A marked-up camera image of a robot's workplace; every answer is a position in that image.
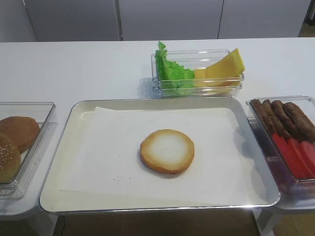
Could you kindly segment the toasted bun bottom half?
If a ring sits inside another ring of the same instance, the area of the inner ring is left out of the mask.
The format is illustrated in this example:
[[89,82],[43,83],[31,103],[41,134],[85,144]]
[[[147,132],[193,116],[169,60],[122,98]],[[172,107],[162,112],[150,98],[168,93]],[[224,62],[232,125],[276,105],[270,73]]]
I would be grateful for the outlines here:
[[185,171],[195,156],[194,142],[183,132],[162,129],[151,133],[140,145],[140,159],[160,174]]

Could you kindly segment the small yellow cheese slice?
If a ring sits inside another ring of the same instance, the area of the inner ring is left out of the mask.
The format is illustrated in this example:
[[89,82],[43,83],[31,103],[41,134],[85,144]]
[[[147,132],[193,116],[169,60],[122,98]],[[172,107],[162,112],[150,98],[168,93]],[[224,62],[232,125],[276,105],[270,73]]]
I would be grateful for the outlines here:
[[194,72],[194,79],[193,79],[194,85],[198,88],[203,88],[207,86],[205,69],[204,68],[195,69],[193,72]]

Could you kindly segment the clear lettuce and cheese container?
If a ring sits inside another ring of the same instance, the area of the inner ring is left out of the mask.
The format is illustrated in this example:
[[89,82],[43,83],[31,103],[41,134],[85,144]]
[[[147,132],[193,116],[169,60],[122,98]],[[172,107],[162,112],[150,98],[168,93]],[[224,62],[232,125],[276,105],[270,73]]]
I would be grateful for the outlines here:
[[168,51],[163,43],[151,66],[153,93],[160,98],[234,96],[245,71],[238,49]]

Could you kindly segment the silver metal tray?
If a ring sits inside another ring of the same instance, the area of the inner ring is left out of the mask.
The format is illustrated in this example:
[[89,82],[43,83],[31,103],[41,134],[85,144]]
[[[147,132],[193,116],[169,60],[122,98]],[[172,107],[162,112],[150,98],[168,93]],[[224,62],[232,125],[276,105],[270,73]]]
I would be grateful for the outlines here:
[[74,166],[76,147],[83,140],[84,133],[87,130],[89,121],[96,108],[104,108],[112,111],[230,108],[232,110],[243,112],[249,122],[241,103],[230,97],[90,100],[78,102],[70,110],[48,176],[40,194],[39,202],[45,211],[61,214],[84,211],[149,211],[232,207],[260,208],[272,206],[279,201],[280,192],[265,161],[263,153],[260,158],[255,160],[257,172],[264,183],[268,197],[267,202],[261,205],[211,206],[185,203],[175,205],[172,202],[162,200],[149,200],[137,197],[113,197],[101,193],[63,190],[65,178]]

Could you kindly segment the green lettuce leaves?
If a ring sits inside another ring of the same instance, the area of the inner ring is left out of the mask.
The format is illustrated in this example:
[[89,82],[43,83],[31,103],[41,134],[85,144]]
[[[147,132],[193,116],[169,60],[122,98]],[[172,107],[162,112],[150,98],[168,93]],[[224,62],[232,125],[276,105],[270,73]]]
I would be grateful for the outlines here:
[[167,59],[166,45],[159,41],[155,53],[157,75],[164,97],[192,95],[194,72],[175,61]]

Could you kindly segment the white parchment paper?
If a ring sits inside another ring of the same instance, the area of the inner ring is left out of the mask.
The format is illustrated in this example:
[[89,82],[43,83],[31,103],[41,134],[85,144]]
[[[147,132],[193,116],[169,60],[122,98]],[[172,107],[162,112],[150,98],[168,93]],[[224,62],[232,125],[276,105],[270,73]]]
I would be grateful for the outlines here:
[[[173,129],[194,143],[194,159],[177,175],[139,159],[151,133]],[[96,108],[63,190],[162,200],[175,205],[261,205],[268,197],[255,160],[262,152],[243,112],[230,108],[112,111]]]

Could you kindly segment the brown meat patty leftmost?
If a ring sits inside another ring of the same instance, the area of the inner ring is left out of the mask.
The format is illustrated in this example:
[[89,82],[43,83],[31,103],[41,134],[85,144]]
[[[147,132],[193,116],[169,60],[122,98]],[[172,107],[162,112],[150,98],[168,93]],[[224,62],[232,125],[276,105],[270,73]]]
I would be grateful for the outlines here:
[[277,134],[277,130],[273,124],[273,120],[272,120],[271,116],[268,114],[264,105],[258,99],[253,99],[251,101],[251,104],[252,104],[255,112],[259,116],[260,120],[264,124],[269,135]]

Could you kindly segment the red tomato slice leftmost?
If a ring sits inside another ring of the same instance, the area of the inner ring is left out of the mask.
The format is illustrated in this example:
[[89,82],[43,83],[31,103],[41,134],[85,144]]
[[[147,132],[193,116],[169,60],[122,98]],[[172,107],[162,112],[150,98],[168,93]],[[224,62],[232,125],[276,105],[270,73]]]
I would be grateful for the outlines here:
[[303,179],[305,175],[300,166],[296,164],[293,153],[288,147],[285,139],[280,137],[278,134],[273,134],[271,137],[292,175],[297,179]]

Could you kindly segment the red tomato slice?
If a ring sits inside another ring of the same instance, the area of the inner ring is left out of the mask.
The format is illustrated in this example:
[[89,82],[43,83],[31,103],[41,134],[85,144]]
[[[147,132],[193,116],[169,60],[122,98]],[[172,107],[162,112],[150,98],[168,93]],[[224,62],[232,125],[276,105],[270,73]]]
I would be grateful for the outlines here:
[[303,179],[305,175],[300,166],[296,164],[293,153],[288,147],[285,139],[280,137],[278,134],[273,134],[271,137],[292,175],[297,179]]
[[301,152],[307,167],[315,172],[315,146],[307,141],[300,143]]
[[303,155],[302,155],[302,152],[301,152],[301,148],[300,148],[300,143],[301,142],[298,142],[296,139],[294,138],[291,138],[288,140],[288,144],[290,146],[292,146],[293,150],[297,153],[297,156],[298,156],[298,160],[299,162],[301,163],[302,165],[302,169],[305,172],[305,175],[306,175],[306,178],[309,178],[309,179],[313,179],[315,178],[315,173],[313,173],[306,165],[305,161],[304,161],[304,158],[303,158]]
[[296,164],[300,166],[301,170],[303,171],[303,173],[304,173],[304,175],[305,175],[305,172],[306,172],[306,171],[304,171],[304,170],[302,169],[302,165],[301,165],[301,163],[300,163],[299,160],[298,160],[297,153],[293,150],[292,146],[290,146],[289,144],[288,144],[288,147],[290,148],[291,152],[293,153],[293,156],[294,156],[294,159],[295,159]]

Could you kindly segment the clear patty and tomato container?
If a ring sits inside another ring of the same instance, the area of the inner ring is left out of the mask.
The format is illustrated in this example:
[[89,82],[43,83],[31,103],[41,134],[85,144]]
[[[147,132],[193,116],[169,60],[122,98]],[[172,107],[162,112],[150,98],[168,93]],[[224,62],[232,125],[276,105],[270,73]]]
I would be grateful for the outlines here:
[[246,102],[256,139],[281,190],[315,191],[315,100],[309,96],[256,98]]

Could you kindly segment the clear bun container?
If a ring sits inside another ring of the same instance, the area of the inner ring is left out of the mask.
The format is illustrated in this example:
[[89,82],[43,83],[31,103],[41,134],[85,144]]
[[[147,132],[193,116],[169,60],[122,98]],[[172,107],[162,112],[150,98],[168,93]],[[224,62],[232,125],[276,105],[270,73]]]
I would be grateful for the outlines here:
[[30,181],[41,161],[47,143],[57,126],[54,122],[55,104],[52,102],[1,102],[0,120],[13,117],[31,117],[36,120],[40,132],[33,145],[21,154],[20,168],[7,183],[0,183],[0,200],[17,201],[29,187]]

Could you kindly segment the plain brown bun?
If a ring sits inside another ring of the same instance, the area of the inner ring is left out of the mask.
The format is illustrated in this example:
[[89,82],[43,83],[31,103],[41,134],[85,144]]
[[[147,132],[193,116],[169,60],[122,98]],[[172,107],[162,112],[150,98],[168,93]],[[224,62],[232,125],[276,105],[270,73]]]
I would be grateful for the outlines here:
[[33,145],[39,132],[38,123],[31,117],[13,116],[0,121],[0,133],[10,138],[20,153]]

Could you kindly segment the brown meat patty front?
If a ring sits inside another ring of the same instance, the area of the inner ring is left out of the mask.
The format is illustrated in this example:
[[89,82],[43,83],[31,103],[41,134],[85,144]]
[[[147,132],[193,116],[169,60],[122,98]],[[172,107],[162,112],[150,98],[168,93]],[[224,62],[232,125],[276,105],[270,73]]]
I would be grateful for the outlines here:
[[287,102],[283,105],[283,109],[308,141],[315,143],[315,126],[300,107],[295,103]]

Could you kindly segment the sesame seed bun top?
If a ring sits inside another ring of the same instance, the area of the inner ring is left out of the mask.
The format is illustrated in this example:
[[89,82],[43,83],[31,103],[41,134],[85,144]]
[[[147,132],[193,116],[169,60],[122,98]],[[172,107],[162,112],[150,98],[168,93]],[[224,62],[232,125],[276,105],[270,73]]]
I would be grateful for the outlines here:
[[0,135],[0,182],[7,183],[17,174],[21,163],[18,147],[7,136]]

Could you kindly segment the red tomato slice front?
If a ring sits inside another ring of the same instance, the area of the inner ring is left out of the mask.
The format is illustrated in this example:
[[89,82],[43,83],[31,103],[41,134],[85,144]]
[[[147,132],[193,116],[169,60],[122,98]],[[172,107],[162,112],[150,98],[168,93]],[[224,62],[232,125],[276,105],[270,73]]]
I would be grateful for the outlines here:
[[300,143],[301,152],[307,167],[315,172],[315,146],[307,141]]

